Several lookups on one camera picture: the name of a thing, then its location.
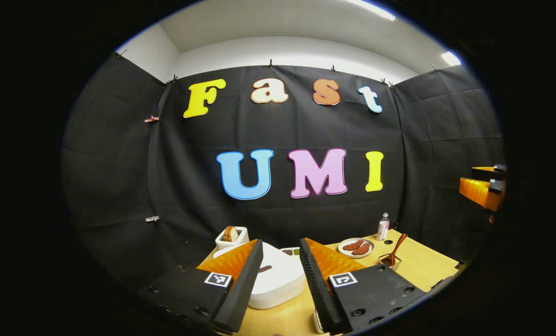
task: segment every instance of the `wooden table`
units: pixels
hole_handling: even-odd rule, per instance
[[[374,242],[375,249],[367,257],[355,259],[355,261],[365,266],[375,265],[379,256],[390,253],[394,249],[399,237],[399,232],[389,230],[386,240],[393,241],[390,245],[378,242],[375,239],[376,235],[365,237]],[[336,250],[338,243],[326,246]],[[218,248],[215,248],[204,261],[212,259],[212,255],[217,250]],[[411,238],[404,240],[396,252],[396,256],[402,260],[396,273],[425,292],[429,291],[438,281],[454,275],[457,272],[455,266],[459,263],[427,246],[415,242]],[[270,309],[256,309],[247,306],[241,328],[234,335],[273,336],[274,334],[281,334],[284,336],[316,336],[318,334],[313,321],[314,309],[312,294],[309,291],[307,282],[305,282],[305,289],[303,289],[299,296],[284,302],[280,306]]]

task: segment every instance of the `black fabric curtain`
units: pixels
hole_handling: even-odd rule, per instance
[[[453,259],[468,258],[489,215],[459,193],[459,178],[470,178],[472,167],[506,163],[490,100],[462,66],[407,79],[393,92],[406,164],[400,230]]]
[[[473,251],[487,215],[458,192],[472,166],[504,162],[500,131],[478,83],[463,68],[430,72],[395,85],[331,70],[246,66],[164,85],[112,55],[71,112],[63,142],[63,187],[77,230],[95,258],[130,290],[178,263],[196,266],[227,225],[278,248],[299,238],[321,243],[375,234],[383,212],[391,226],[461,259]],[[185,118],[189,87],[224,79],[208,113]],[[253,83],[280,79],[289,98],[257,104]],[[317,79],[338,83],[340,102],[313,99]],[[382,108],[368,108],[368,86]],[[154,123],[144,123],[151,116]],[[346,150],[347,191],[293,198],[288,155],[307,149],[318,166],[327,151]],[[250,154],[270,149],[271,187],[240,200],[224,189],[221,153],[240,152],[244,186],[258,182]],[[380,191],[367,192],[366,153],[383,153]],[[159,220],[147,222],[146,218]]]

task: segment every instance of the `white ceiling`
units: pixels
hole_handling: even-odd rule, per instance
[[[389,21],[346,0],[204,0],[160,22],[177,49],[256,36],[299,36],[352,45],[422,74],[448,50],[397,16]]]

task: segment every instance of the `bottle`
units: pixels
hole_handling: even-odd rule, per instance
[[[389,219],[388,213],[384,212],[384,216],[380,219],[380,226],[378,227],[378,242],[386,239],[386,234],[388,233]]]

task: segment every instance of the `white wall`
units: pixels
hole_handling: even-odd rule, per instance
[[[176,66],[180,55],[158,23],[125,42],[116,51],[125,51],[123,57],[162,82],[172,79],[172,75],[168,77],[168,74]]]
[[[297,65],[348,72],[399,83],[418,73],[391,59],[350,45],[293,36],[240,38],[180,53],[167,73],[178,78],[201,72],[249,65]]]

